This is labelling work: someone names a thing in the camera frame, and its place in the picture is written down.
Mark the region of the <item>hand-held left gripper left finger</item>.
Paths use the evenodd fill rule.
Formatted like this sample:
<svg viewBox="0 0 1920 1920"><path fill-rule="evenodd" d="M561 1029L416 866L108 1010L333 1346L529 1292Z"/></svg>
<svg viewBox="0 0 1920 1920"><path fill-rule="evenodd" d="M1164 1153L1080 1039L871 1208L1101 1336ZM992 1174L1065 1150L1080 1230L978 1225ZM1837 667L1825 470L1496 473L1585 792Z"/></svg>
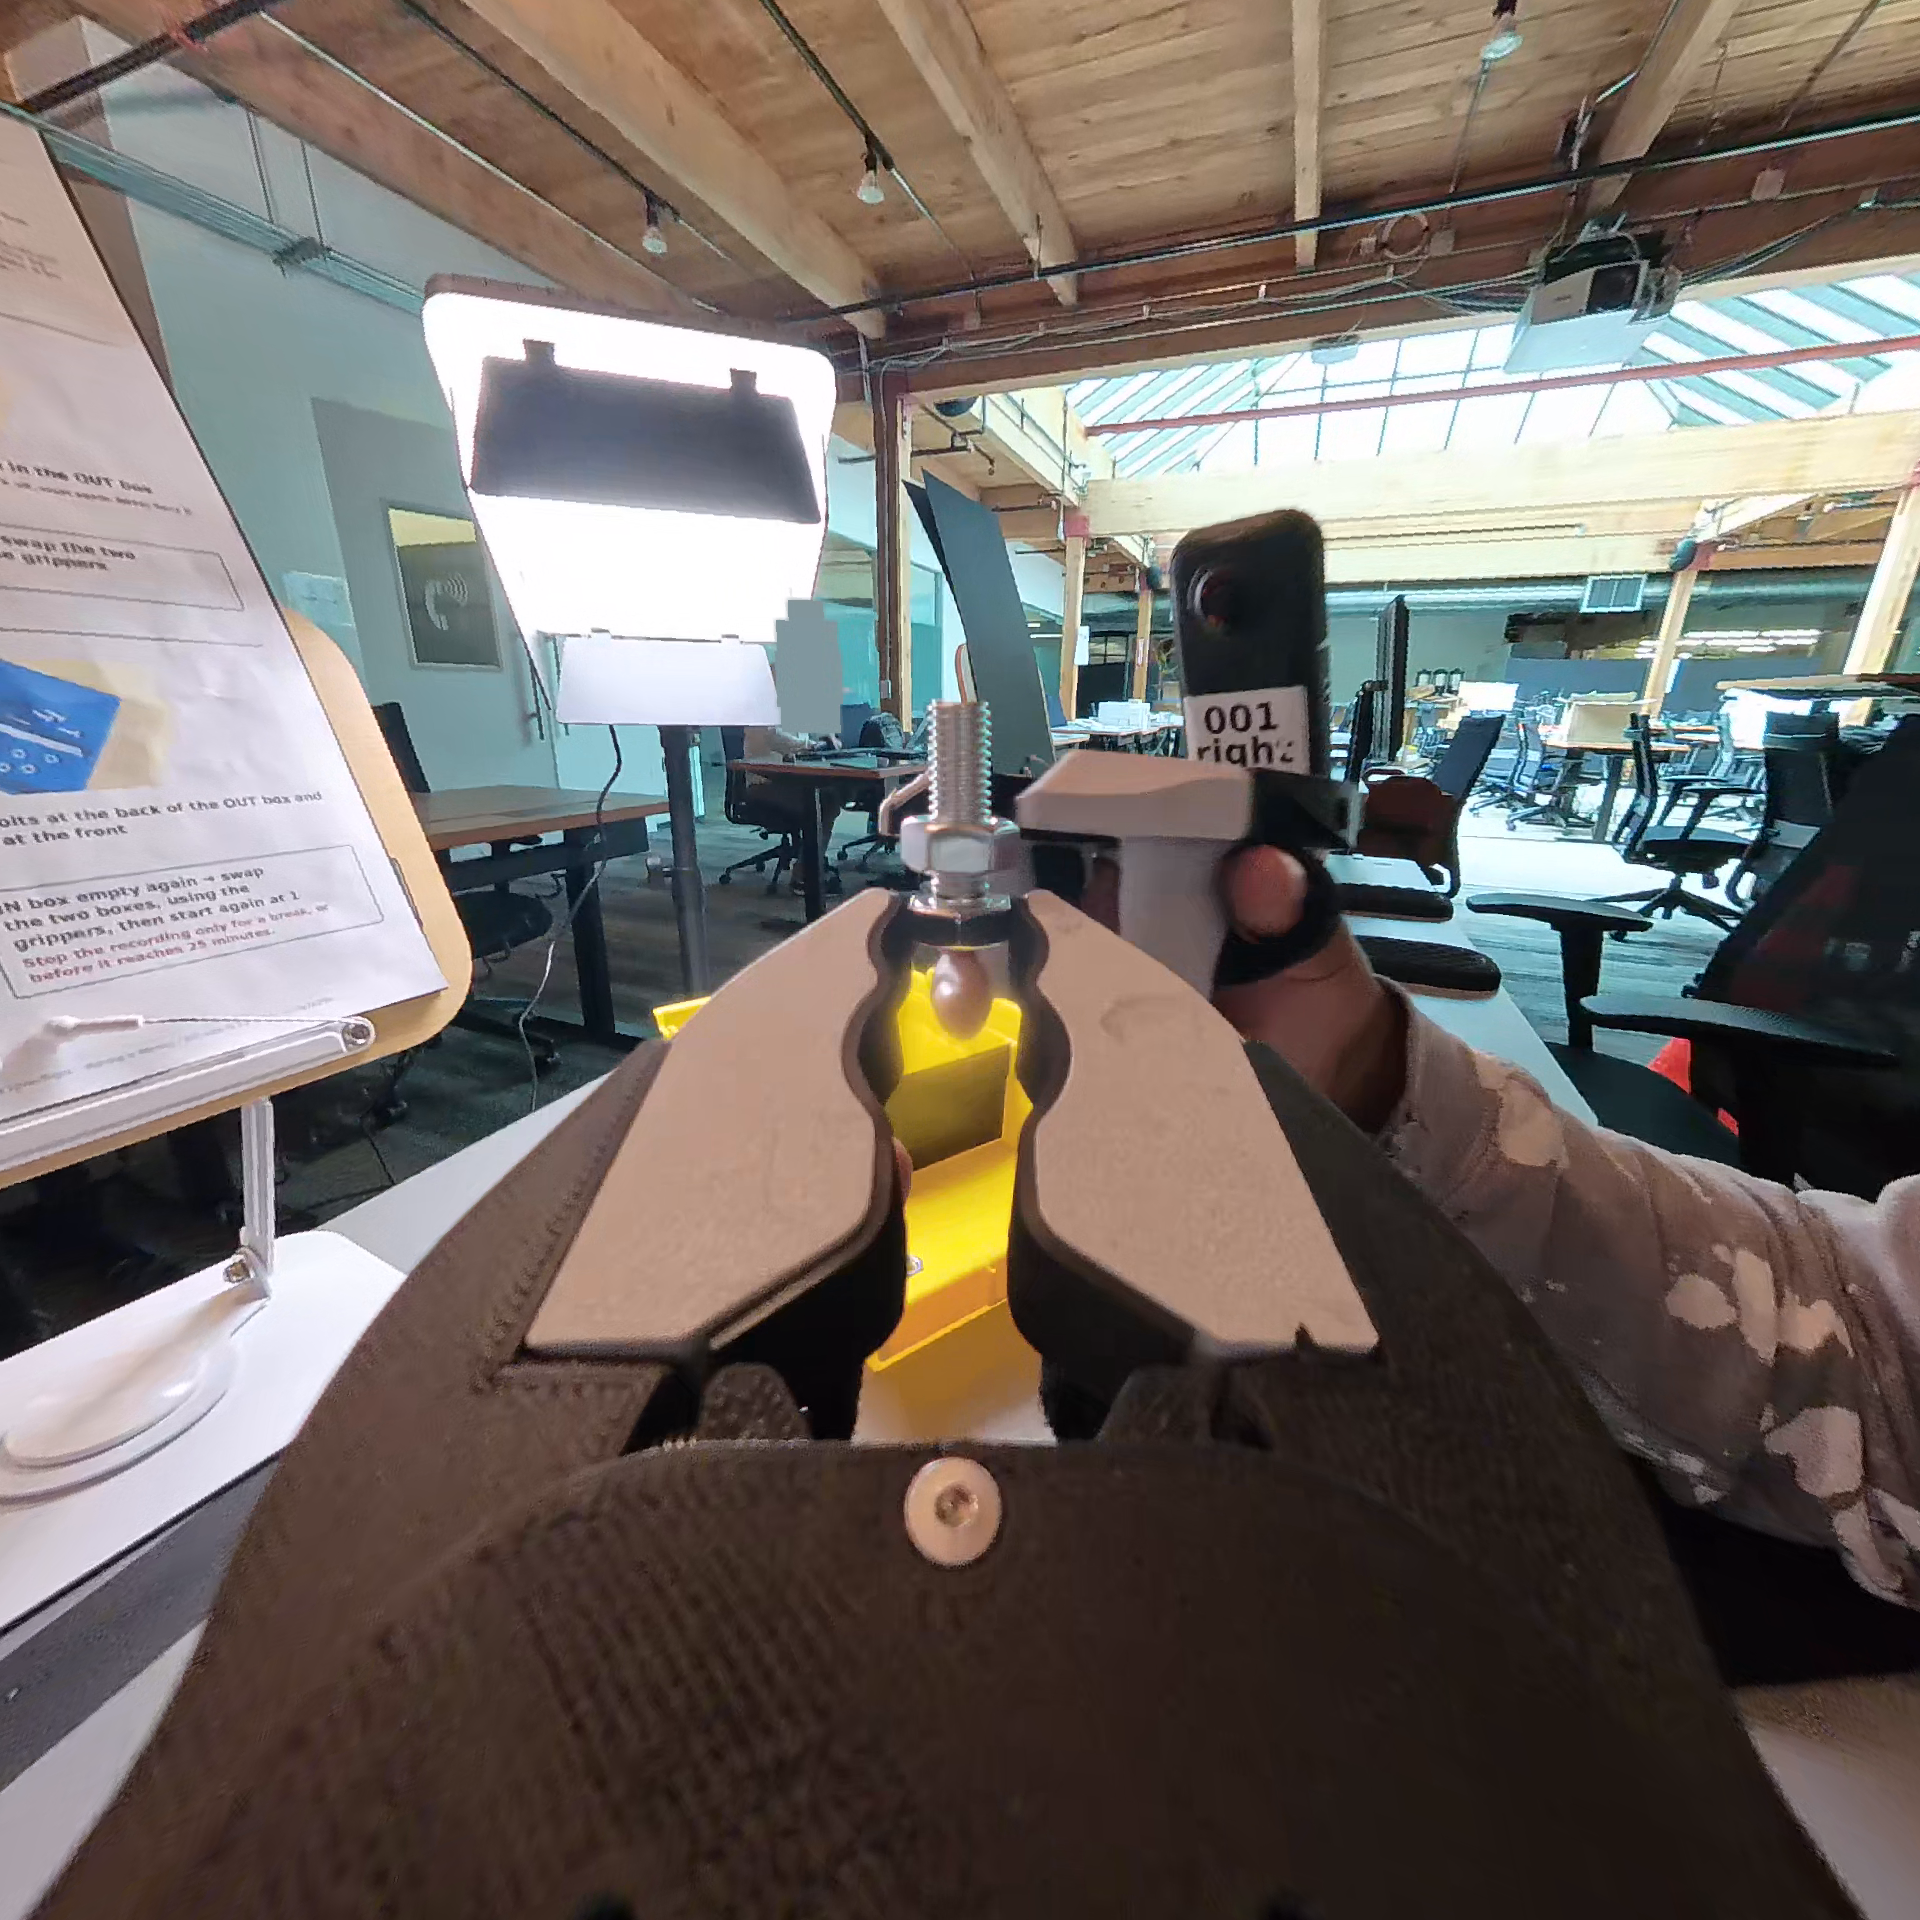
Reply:
<svg viewBox="0 0 1920 1920"><path fill-rule="evenodd" d="M667 1045L523 1332L529 1356L862 1370L903 1322L903 896L862 893L737 975Z"/></svg>

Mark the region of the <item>steel hex nut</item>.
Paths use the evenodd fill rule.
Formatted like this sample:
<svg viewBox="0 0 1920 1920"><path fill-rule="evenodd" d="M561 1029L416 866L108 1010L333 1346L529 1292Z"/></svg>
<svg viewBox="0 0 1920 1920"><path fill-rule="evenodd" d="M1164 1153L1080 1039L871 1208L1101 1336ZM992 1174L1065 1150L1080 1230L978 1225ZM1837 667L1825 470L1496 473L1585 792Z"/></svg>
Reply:
<svg viewBox="0 0 1920 1920"><path fill-rule="evenodd" d="M985 827L907 819L898 827L898 850L934 893L992 893L1012 888L1010 873L1021 866L1021 832L1003 819L987 819Z"/></svg>

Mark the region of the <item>steel hex bolt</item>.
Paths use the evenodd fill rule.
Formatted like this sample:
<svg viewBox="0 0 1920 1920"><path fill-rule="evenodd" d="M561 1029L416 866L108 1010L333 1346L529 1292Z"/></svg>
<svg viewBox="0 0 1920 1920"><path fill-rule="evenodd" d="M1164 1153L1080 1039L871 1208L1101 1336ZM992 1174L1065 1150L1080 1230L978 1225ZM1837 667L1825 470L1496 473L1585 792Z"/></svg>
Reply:
<svg viewBox="0 0 1920 1920"><path fill-rule="evenodd" d="M936 701L929 704L929 819L985 827L992 814L992 722L987 704ZM1031 863L1021 847L1021 866L1010 873L1012 888L978 893L934 893L920 875L903 908L903 925L929 953L985 953L1012 938L1012 908L1031 881Z"/></svg>

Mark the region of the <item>yellow plastic bin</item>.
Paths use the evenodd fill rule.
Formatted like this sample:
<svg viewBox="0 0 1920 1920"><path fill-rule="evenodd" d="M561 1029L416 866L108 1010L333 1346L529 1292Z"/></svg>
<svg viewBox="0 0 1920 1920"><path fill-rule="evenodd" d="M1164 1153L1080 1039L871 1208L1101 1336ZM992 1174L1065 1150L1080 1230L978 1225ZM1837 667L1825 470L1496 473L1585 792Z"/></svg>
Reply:
<svg viewBox="0 0 1920 1920"><path fill-rule="evenodd" d="M1021 1045L1019 1005L992 996L985 1029L972 1039L956 1039L934 1012L934 966L914 975L914 989L898 1010L903 1072L929 1067L936 1060L962 1060L992 1045L1012 1049L1003 1140L987 1150L956 1153L948 1163L914 1168L914 1189L903 1207L903 1221L907 1221L903 1322L885 1336L885 1346L865 1362L865 1370L892 1370L898 1362L944 1342L948 1332L987 1313L1003 1313L1019 1140L1031 1112L1019 1086L1019 1045Z"/></svg>

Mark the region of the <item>person's right forearm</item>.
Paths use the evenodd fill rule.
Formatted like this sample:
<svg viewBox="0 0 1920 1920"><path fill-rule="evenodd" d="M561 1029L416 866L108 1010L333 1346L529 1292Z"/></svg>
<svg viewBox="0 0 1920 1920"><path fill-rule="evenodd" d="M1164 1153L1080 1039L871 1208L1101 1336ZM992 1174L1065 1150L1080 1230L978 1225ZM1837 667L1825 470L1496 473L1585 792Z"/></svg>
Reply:
<svg viewBox="0 0 1920 1920"><path fill-rule="evenodd" d="M1920 1605L1920 1178L1786 1189L1563 1112L1406 1012L1385 1158L1451 1213L1658 1485Z"/></svg>

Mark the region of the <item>person's right hand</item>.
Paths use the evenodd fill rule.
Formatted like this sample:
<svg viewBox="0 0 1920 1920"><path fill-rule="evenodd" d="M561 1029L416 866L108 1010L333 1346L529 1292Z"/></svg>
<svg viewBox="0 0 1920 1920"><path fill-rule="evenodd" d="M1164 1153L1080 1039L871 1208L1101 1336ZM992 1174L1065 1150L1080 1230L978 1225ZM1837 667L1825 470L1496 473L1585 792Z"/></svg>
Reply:
<svg viewBox="0 0 1920 1920"><path fill-rule="evenodd" d="M1312 873L1288 850L1240 847L1213 866L1213 896L1240 944L1280 944L1312 901ZM1402 1109L1406 1005L1370 975L1345 924L1294 966L1213 989L1213 1010L1360 1134L1381 1134Z"/></svg>

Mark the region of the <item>dark top desk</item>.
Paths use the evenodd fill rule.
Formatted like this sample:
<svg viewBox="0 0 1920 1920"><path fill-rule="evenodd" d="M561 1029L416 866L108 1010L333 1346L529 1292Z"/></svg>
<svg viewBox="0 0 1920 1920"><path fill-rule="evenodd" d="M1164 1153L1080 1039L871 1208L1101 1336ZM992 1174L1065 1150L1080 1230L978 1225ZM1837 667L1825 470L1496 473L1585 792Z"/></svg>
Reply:
<svg viewBox="0 0 1920 1920"><path fill-rule="evenodd" d="M903 785L929 773L920 757L797 757L797 763L769 763L769 757L740 757L727 763L727 773L746 783L797 783L806 785L801 800L801 913L816 924L828 913L828 837L820 837L820 792L833 785Z"/></svg>

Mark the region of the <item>grey bin divider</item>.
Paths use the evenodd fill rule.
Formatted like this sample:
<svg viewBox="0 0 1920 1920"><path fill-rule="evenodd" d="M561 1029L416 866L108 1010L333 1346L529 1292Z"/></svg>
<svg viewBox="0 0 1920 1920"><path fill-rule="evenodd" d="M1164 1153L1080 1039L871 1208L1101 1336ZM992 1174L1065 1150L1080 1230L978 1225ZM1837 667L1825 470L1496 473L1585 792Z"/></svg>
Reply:
<svg viewBox="0 0 1920 1920"><path fill-rule="evenodd" d="M1012 1049L992 1045L898 1078L885 1126L914 1168L934 1168L1003 1140L1010 1067Z"/></svg>

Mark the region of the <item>wooden document stand white base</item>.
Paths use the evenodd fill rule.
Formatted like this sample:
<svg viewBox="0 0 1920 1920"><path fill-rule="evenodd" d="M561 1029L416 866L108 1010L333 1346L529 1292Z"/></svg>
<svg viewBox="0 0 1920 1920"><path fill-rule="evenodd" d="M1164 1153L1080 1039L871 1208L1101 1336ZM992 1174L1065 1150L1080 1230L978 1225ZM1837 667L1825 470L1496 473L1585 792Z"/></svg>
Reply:
<svg viewBox="0 0 1920 1920"><path fill-rule="evenodd" d="M440 989L387 994L359 1017L183 1067L155 1093L99 1097L108 1121L140 1121L99 1144L152 1140L161 1121L238 1112L240 1230L227 1260L4 1356L4 1631L267 1466L402 1281L350 1236L276 1225L272 1097L440 1039L464 1005L456 965L467 958L467 938L359 670L306 616L293 609L290 631L433 953Z"/></svg>

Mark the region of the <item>row of black office chairs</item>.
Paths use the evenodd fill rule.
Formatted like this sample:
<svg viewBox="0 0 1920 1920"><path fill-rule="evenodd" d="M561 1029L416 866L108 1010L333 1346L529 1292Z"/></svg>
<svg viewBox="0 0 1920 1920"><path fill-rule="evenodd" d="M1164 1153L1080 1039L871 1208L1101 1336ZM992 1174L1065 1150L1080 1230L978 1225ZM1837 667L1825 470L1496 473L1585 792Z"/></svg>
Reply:
<svg viewBox="0 0 1920 1920"><path fill-rule="evenodd" d="M1519 704L1463 806L1463 873L1598 881L1653 919L1731 925L1752 893L1761 757L1630 697Z"/></svg>

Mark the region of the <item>studio light panel on stand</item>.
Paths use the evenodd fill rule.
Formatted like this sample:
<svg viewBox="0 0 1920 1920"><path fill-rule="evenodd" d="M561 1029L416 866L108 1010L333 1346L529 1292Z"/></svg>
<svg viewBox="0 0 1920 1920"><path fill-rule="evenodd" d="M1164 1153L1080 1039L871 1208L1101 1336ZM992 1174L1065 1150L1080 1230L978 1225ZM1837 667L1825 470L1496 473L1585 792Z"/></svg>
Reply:
<svg viewBox="0 0 1920 1920"><path fill-rule="evenodd" d="M651 726L670 783L688 994L708 994L690 738L833 732L828 351L433 277L440 372L478 537L561 726Z"/></svg>

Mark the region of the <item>ceiling projector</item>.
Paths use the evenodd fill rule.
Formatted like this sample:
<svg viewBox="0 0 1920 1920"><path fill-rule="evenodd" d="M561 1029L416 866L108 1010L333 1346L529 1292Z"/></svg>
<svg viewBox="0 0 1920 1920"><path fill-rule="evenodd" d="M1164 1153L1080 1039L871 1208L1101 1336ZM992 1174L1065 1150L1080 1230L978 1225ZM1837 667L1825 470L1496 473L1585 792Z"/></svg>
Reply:
<svg viewBox="0 0 1920 1920"><path fill-rule="evenodd" d="M1661 231L1598 231L1544 259L1507 339L1504 372L1576 372L1630 365L1673 312L1679 267Z"/></svg>

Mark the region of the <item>orange traffic cone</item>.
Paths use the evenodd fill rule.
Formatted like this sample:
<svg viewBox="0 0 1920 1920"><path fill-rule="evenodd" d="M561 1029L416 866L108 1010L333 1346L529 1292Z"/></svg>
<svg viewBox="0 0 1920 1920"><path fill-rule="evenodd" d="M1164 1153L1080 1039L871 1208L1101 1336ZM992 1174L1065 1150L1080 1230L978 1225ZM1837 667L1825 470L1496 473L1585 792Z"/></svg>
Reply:
<svg viewBox="0 0 1920 1920"><path fill-rule="evenodd" d="M1670 1039L1653 1066L1646 1066L1658 1078L1670 1078L1679 1093L1686 1093L1696 1102L1704 1102L1713 1112L1713 1126L1722 1134L1740 1140L1740 1121L1733 1109L1720 1097L1720 1078L1713 1072L1699 1072L1696 1067L1696 1045L1686 1039Z"/></svg>

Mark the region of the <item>grey door with dark window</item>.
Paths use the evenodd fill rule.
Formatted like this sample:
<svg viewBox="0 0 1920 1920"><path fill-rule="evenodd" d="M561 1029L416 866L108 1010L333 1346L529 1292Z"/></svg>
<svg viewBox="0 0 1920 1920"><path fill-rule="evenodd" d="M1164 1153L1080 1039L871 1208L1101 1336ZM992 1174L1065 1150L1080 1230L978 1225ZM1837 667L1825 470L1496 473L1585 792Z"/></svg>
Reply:
<svg viewBox="0 0 1920 1920"><path fill-rule="evenodd" d="M370 701L402 711L428 792L554 785L456 436L333 399L312 425Z"/></svg>

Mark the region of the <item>black mesh office chair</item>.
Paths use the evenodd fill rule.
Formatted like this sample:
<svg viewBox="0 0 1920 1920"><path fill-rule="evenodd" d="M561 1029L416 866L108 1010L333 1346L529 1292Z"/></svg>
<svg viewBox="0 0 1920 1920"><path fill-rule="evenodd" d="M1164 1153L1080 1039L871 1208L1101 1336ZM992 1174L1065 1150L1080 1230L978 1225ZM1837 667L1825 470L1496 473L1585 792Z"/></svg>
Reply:
<svg viewBox="0 0 1920 1920"><path fill-rule="evenodd" d="M1568 1045L1598 1126L1791 1189L1873 1201L1920 1168L1920 722L1851 777L1830 827L1713 949L1696 994L1604 994L1611 901L1496 893L1473 913L1555 933ZM1740 1140L1646 1066L1670 1039L1720 1078Z"/></svg>

